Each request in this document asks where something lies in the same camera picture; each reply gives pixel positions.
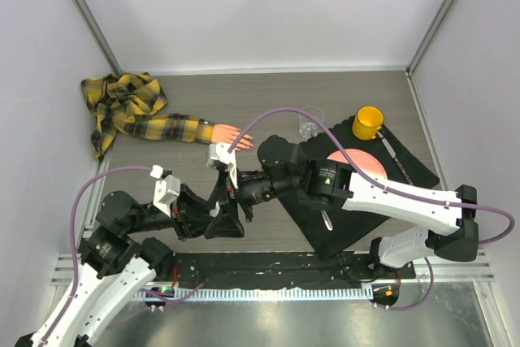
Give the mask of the white nail polish bottle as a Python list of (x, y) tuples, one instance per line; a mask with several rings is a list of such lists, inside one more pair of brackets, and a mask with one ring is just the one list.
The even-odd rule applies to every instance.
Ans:
[(209, 214), (211, 217), (216, 218), (219, 215), (220, 211), (220, 204), (216, 202), (214, 208), (210, 210)]

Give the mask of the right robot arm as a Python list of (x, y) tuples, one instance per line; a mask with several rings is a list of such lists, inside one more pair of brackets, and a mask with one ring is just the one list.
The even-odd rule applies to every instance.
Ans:
[(323, 213), (365, 212), (412, 223), (407, 231), (371, 242), (366, 265), (375, 277), (384, 278), (409, 261), (431, 255), (453, 262), (476, 259), (479, 226), (470, 209), (476, 202), (476, 190), (470, 186), (442, 191), (362, 175), (347, 162), (309, 160), (299, 145), (278, 136), (259, 148), (261, 170), (239, 171), (229, 146), (210, 145), (207, 164), (219, 172), (215, 187), (247, 218), (260, 203), (291, 198)]

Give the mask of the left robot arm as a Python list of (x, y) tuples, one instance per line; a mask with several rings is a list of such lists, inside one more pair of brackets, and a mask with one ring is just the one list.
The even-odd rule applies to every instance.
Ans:
[(80, 244), (73, 279), (39, 330), (20, 337), (18, 346), (94, 346), (117, 314), (152, 280), (166, 280), (176, 256), (149, 238), (137, 243), (133, 232), (173, 228), (180, 213), (175, 197), (156, 195), (151, 205), (125, 192), (112, 193), (97, 215), (98, 228)]

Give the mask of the mannequin hand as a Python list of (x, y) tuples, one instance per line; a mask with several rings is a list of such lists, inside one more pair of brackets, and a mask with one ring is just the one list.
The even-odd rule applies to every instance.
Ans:
[[(214, 126), (211, 142), (213, 144), (218, 143), (228, 143), (233, 144), (238, 136), (241, 134), (239, 128), (233, 127), (228, 124), (216, 124)], [(237, 150), (247, 150), (252, 148), (254, 145), (252, 143), (253, 138), (250, 135), (244, 135), (237, 143)]]

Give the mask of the silver fork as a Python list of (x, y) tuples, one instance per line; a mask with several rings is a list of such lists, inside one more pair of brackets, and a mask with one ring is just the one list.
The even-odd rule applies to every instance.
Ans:
[(330, 217), (328, 215), (328, 213), (325, 211), (325, 210), (322, 210), (321, 211), (321, 216), (323, 218), (323, 222), (326, 226), (326, 229), (331, 232), (333, 230), (333, 224), (332, 224), (332, 221), (330, 220)]

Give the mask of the black scalloped placemat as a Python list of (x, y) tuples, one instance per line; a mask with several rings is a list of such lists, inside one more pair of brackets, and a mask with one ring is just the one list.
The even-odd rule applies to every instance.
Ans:
[[(330, 128), (331, 133), (343, 147), (367, 152), (383, 166), (390, 180), (404, 183), (405, 177), (390, 157), (382, 141), (361, 141), (352, 132), (353, 117), (343, 120)], [(405, 173), (418, 187), (433, 189), (440, 183), (434, 166), (424, 164), (415, 157), (405, 145), (386, 126), (382, 133), (396, 152)], [(299, 203), (296, 196), (282, 197), (279, 203), (288, 212), (294, 223), (301, 230), (315, 253), (322, 259), (335, 257), (344, 249), (366, 250), (370, 242), (378, 236), (393, 236), (412, 227), (411, 223), (390, 219), (382, 215), (366, 212), (331, 210), (328, 212), (333, 229), (327, 230), (323, 217), (317, 210), (312, 210)]]

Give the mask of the clear plastic cup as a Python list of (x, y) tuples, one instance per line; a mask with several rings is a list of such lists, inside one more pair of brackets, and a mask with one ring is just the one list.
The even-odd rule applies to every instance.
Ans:
[[(301, 108), (305, 113), (310, 114), (311, 116), (315, 117), (319, 122), (323, 122), (324, 120), (324, 113), (323, 111), (317, 107), (317, 106), (304, 106)], [(316, 124), (315, 121), (307, 117), (306, 115), (299, 114), (298, 116), (299, 121), (299, 133), (300, 135), (305, 138), (309, 139), (311, 137), (315, 137), (321, 132), (321, 128)]]

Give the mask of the yellow plaid shirt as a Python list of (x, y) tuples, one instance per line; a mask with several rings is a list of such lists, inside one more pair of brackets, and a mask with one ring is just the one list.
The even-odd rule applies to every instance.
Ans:
[(215, 125), (193, 115), (163, 114), (167, 96), (147, 73), (88, 78), (80, 89), (95, 128), (90, 136), (96, 159), (103, 159), (118, 134), (148, 141), (210, 144)]

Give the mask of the pink cream plate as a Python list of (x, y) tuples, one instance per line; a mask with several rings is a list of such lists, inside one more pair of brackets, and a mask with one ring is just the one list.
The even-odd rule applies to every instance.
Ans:
[[(378, 178), (388, 178), (384, 166), (373, 155), (358, 149), (345, 149), (344, 151), (366, 174)], [(337, 163), (348, 163), (344, 155), (338, 150), (329, 154), (327, 159)]]

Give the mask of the yellow mug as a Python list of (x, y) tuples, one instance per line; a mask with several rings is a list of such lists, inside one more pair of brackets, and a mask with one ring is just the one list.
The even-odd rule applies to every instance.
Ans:
[(374, 140), (384, 124), (383, 112), (375, 106), (361, 107), (354, 116), (353, 135), (362, 140)]

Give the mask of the silver knife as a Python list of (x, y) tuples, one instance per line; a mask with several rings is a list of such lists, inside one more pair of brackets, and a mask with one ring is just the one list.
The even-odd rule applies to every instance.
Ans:
[(388, 139), (385, 137), (382, 132), (377, 133), (378, 138), (382, 141), (385, 149), (389, 153), (390, 157), (392, 158), (393, 162), (396, 164), (396, 166), (399, 168), (401, 174), (404, 176), (406, 182), (409, 185), (413, 185), (414, 182), (412, 181), (411, 177), (407, 173), (406, 169), (404, 168), (403, 164), (401, 163), (400, 159), (397, 157), (396, 151), (393, 149), (391, 144), (389, 143)]

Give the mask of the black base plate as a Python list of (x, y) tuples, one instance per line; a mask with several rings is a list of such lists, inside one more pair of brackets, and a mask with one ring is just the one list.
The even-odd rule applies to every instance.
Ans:
[(313, 252), (183, 253), (175, 257), (181, 288), (281, 290), (358, 287), (362, 282), (412, 280), (411, 262), (400, 270), (368, 265), (365, 253), (345, 251), (322, 260)]

